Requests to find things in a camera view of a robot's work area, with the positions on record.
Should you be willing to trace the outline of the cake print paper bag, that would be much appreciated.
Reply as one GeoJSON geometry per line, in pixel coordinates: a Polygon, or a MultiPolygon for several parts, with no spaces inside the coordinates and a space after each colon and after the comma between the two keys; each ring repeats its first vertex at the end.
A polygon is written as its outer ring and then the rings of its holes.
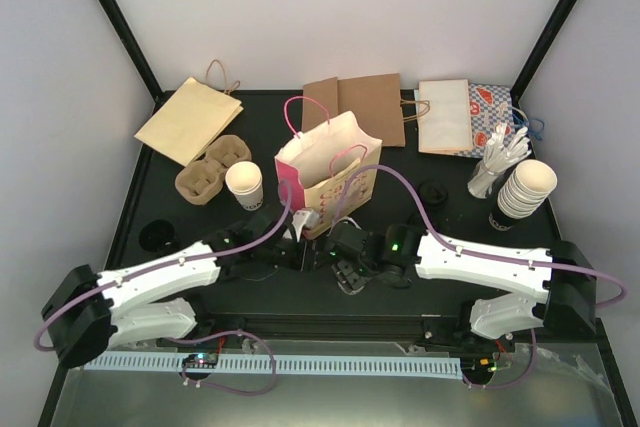
{"type": "Polygon", "coordinates": [[[351,111],[326,120],[307,132],[286,122],[293,137],[274,157],[277,178],[292,187],[293,211],[311,209],[318,221],[304,230],[314,239],[334,219],[368,202],[377,172],[364,170],[380,161],[382,141],[362,130],[351,111]]]}

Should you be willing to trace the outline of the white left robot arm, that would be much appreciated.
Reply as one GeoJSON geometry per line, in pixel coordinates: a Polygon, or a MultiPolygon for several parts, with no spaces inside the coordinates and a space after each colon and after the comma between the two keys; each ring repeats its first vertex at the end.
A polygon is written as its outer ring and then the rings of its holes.
{"type": "Polygon", "coordinates": [[[183,292],[234,278],[250,262],[300,265],[303,236],[318,223],[318,214],[309,209],[260,211],[155,261],[101,273],[76,267],[41,311],[50,349],[71,369],[143,340],[184,338],[193,346],[205,345],[215,323],[183,292]]]}

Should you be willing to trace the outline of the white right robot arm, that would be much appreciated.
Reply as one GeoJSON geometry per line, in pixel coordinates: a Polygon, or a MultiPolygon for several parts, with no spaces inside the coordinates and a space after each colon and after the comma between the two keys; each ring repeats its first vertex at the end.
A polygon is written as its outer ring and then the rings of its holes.
{"type": "Polygon", "coordinates": [[[528,329],[546,328],[578,339],[596,332],[594,276],[545,266],[551,253],[544,248],[437,240],[424,228],[403,224],[377,234],[342,220],[330,230],[324,250],[336,277],[351,291],[370,279],[405,288],[409,272],[423,280],[502,291],[500,297],[472,302],[455,324],[456,341],[467,350],[528,329]]]}

